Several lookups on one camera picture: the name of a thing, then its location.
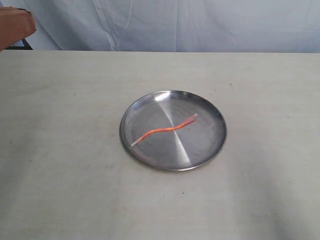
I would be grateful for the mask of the round stainless steel plate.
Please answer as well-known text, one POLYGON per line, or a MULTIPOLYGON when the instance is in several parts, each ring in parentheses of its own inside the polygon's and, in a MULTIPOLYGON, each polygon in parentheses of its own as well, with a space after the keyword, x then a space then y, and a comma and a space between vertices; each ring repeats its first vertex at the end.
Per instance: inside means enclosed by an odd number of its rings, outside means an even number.
POLYGON ((149 93, 125 111, 119 138, 125 151, 141 163, 167 171, 187 171, 214 159, 223 149, 228 129, 220 110, 207 99, 182 90, 149 93), (144 133, 196 121, 174 131, 158 132, 131 147, 144 133))

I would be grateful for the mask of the black frame at backdrop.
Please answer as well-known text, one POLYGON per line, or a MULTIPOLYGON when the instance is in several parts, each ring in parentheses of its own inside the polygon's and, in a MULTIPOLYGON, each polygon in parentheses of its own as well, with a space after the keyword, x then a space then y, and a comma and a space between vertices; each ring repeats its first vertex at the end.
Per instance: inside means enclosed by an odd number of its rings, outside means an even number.
POLYGON ((18 42, 10 45, 6 50, 33 50, 26 39, 19 40, 18 42))

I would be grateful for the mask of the white backdrop cloth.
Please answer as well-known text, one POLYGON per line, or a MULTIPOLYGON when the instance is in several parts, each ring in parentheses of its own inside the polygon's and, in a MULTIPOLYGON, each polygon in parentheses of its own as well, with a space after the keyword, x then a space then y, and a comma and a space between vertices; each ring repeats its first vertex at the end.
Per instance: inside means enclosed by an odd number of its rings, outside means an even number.
POLYGON ((81 51, 320 50, 317 0, 11 0, 36 19, 34 48, 81 51))

